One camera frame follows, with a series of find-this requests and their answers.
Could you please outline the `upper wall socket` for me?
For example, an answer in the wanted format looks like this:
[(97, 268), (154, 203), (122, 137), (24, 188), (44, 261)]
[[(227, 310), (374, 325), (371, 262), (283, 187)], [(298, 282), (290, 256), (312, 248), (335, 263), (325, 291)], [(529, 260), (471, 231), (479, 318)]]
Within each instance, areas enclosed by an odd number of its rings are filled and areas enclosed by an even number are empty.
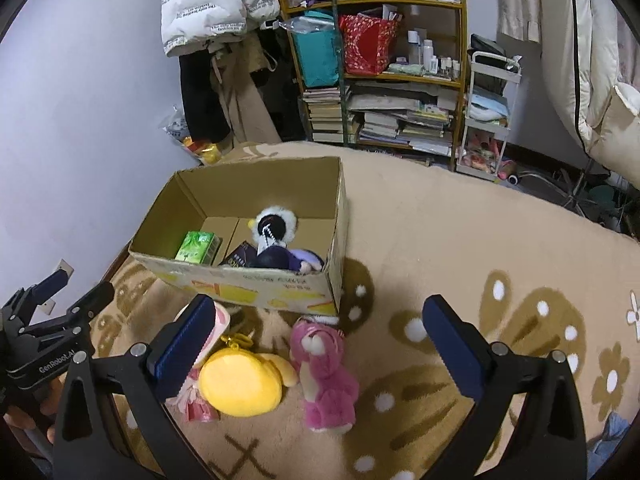
[(63, 270), (67, 274), (67, 276), (69, 278), (71, 278), (73, 273), (74, 273), (74, 268), (68, 262), (66, 262), (64, 259), (61, 259), (58, 262), (58, 266), (56, 268), (58, 270)]

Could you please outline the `white rolling cart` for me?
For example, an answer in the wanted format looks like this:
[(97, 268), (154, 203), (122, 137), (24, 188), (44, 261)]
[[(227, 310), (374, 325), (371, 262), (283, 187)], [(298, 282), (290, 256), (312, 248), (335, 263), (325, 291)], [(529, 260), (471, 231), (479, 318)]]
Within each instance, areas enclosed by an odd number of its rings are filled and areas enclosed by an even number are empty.
[(498, 182), (522, 80), (520, 58), (474, 50), (469, 69), (456, 170)]

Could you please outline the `stack of books left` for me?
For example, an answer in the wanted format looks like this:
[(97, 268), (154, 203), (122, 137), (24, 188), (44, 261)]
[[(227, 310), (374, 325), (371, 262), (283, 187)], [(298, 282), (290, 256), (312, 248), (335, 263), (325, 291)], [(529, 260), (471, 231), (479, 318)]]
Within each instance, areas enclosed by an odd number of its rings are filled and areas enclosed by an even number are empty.
[(345, 127), (341, 91), (337, 87), (309, 88), (303, 91), (302, 101), (314, 142), (345, 144)]

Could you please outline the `pile of books right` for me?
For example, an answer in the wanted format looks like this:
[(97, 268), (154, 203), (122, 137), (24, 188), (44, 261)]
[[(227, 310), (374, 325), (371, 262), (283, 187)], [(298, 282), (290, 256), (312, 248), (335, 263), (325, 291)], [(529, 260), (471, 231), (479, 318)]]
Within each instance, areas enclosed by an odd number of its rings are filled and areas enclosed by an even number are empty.
[(360, 80), (346, 100), (357, 119), (357, 142), (449, 157), (457, 127), (458, 92), (437, 84)]

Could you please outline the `red gift bag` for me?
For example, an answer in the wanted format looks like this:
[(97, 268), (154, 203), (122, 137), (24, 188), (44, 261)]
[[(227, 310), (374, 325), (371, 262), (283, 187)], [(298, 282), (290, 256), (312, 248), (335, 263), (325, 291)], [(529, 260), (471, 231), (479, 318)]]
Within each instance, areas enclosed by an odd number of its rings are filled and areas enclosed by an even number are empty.
[(398, 21), (344, 14), (338, 24), (343, 36), (345, 72), (358, 76), (382, 74), (390, 64)]

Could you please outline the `yellow round plush keychain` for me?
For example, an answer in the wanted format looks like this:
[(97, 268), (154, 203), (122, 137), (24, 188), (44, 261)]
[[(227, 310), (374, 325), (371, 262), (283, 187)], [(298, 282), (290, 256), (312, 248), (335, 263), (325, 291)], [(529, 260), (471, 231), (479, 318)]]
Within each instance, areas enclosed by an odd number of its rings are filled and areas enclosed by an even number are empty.
[(254, 352), (249, 336), (221, 340), (224, 346), (210, 355), (198, 375), (201, 396), (221, 414), (247, 418), (269, 413), (281, 403), (283, 390), (298, 384), (287, 359)]

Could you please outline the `black white fluffy plush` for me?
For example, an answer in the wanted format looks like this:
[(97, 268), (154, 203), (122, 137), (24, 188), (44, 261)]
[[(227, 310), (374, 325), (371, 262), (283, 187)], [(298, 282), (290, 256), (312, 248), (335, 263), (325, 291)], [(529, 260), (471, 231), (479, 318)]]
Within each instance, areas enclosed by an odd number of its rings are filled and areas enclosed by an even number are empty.
[(281, 206), (269, 206), (247, 222), (252, 231), (257, 252), (271, 246), (286, 247), (294, 240), (297, 217), (292, 210)]

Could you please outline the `open cardboard box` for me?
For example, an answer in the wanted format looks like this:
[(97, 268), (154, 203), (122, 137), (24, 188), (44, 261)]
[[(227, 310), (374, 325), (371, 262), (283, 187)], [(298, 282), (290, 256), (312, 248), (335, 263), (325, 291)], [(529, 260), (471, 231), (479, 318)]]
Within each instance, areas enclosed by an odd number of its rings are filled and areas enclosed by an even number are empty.
[[(294, 212), (296, 234), (286, 248), (314, 252), (324, 262), (321, 271), (220, 266), (243, 240), (256, 246), (247, 222), (269, 206)], [(165, 283), (224, 304), (335, 316), (347, 225), (344, 171), (337, 157), (218, 162), (170, 177), (134, 234), (129, 253)], [(189, 231), (221, 238), (209, 266), (175, 260)]]

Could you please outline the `plastic bag of snacks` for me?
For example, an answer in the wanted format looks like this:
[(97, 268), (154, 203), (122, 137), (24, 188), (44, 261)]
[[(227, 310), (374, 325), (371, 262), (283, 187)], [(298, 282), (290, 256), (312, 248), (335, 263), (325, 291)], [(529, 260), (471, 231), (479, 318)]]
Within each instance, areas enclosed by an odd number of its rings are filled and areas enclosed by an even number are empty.
[(213, 142), (211, 132), (207, 133), (204, 139), (194, 139), (181, 106), (174, 105), (170, 114), (158, 126), (172, 142), (202, 166), (215, 165), (224, 157), (224, 153), (232, 148), (231, 140)]

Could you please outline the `pink bear plush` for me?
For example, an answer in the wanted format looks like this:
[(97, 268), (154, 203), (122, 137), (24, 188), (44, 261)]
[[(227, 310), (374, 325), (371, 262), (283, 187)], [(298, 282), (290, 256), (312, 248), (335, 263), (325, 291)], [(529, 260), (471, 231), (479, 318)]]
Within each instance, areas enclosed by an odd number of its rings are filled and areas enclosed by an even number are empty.
[(356, 422), (356, 378), (343, 364), (344, 336), (306, 318), (290, 333), (290, 358), (304, 398), (306, 426), (313, 432), (346, 434)]

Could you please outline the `wooden bookshelf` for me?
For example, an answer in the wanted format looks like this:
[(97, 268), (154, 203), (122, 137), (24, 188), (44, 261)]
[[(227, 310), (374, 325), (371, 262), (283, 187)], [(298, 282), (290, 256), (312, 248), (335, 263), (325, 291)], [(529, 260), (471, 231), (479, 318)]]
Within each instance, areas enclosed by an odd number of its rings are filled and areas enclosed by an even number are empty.
[(312, 140), (456, 160), (466, 0), (279, 0)]

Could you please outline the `lower wall socket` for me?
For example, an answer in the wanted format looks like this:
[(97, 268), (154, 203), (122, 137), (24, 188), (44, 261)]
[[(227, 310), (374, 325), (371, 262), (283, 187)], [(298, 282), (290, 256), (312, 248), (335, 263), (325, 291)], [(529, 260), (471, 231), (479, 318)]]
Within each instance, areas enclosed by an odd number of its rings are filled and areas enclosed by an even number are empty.
[(50, 315), (54, 307), (55, 307), (55, 301), (53, 299), (49, 299), (40, 306), (40, 310), (46, 315)]

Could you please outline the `beige trench coat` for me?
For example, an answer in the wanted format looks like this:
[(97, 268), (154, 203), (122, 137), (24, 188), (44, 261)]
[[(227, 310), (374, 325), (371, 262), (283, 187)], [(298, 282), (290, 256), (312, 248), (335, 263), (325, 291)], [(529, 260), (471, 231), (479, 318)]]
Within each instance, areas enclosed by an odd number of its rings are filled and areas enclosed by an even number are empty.
[(231, 129), (233, 145), (253, 142), (281, 142), (262, 95), (252, 78), (258, 70), (270, 70), (256, 32), (250, 32), (240, 42), (224, 44), (212, 56), (212, 83)]

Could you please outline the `teal bag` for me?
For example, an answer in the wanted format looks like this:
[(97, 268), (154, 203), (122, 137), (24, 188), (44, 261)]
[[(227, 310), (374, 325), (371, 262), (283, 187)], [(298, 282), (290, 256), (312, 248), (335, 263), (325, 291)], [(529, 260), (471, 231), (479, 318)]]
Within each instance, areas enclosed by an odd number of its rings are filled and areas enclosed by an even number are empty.
[(307, 11), (292, 19), (300, 70), (307, 88), (334, 86), (338, 81), (335, 25), (331, 15)]

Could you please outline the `black hanging garment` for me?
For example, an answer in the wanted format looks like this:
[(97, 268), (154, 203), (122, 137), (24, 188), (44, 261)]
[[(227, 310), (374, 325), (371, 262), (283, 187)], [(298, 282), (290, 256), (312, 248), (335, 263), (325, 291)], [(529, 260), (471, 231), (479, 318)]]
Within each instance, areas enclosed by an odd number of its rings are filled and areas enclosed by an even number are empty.
[(212, 83), (212, 55), (206, 50), (181, 55), (179, 67), (183, 113), (191, 138), (222, 142), (231, 128)]

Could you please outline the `pink swirl roll plush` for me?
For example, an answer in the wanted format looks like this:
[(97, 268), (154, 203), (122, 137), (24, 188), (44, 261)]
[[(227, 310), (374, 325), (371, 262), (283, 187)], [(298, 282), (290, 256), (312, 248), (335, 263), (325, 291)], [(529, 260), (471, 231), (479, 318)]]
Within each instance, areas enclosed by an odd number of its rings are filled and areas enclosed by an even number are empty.
[(200, 353), (196, 357), (193, 367), (201, 368), (210, 354), (213, 352), (216, 343), (221, 338), (222, 335), (226, 333), (229, 328), (231, 322), (231, 315), (228, 310), (220, 304), (218, 301), (214, 302), (215, 307), (215, 323), (212, 331), (209, 333), (206, 341), (201, 348)]

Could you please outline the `pink tissue pack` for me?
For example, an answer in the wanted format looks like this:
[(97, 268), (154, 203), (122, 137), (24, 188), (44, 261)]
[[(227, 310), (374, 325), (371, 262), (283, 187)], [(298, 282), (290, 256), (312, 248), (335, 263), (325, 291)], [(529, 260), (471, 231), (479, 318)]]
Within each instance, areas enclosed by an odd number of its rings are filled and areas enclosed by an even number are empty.
[(169, 406), (175, 408), (185, 422), (213, 422), (220, 419), (220, 414), (201, 395), (198, 388), (198, 378), (201, 370), (192, 367), (186, 375), (179, 392), (166, 400)]

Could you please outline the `purple round plush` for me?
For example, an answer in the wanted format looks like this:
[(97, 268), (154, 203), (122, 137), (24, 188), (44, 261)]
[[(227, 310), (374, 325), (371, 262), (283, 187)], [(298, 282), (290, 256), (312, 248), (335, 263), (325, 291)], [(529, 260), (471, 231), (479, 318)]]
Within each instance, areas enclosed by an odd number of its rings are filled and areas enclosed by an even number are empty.
[(276, 269), (297, 274), (319, 272), (324, 262), (314, 252), (303, 249), (288, 249), (281, 246), (270, 246), (260, 252), (250, 263), (255, 269)]

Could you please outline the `green tissue pack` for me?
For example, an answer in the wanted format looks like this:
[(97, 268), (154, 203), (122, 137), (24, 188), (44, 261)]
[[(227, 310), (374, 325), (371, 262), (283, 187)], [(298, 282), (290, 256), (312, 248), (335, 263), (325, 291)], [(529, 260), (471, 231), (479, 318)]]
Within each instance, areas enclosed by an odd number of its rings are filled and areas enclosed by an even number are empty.
[(220, 244), (221, 238), (213, 232), (189, 231), (175, 255), (175, 260), (209, 266), (213, 263)]

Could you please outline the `wall socket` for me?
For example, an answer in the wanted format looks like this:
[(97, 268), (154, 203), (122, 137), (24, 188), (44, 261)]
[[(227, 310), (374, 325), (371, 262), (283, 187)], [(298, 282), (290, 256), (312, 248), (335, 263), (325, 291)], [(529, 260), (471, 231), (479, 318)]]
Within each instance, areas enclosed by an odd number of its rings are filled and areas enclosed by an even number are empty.
[(58, 262), (58, 266), (56, 268), (58, 270), (63, 270), (67, 274), (67, 276), (69, 278), (71, 278), (73, 273), (74, 273), (74, 268), (68, 262), (66, 262), (64, 259), (61, 259)]
[(46, 315), (50, 315), (54, 307), (55, 307), (55, 301), (53, 299), (49, 299), (40, 306), (40, 310)]

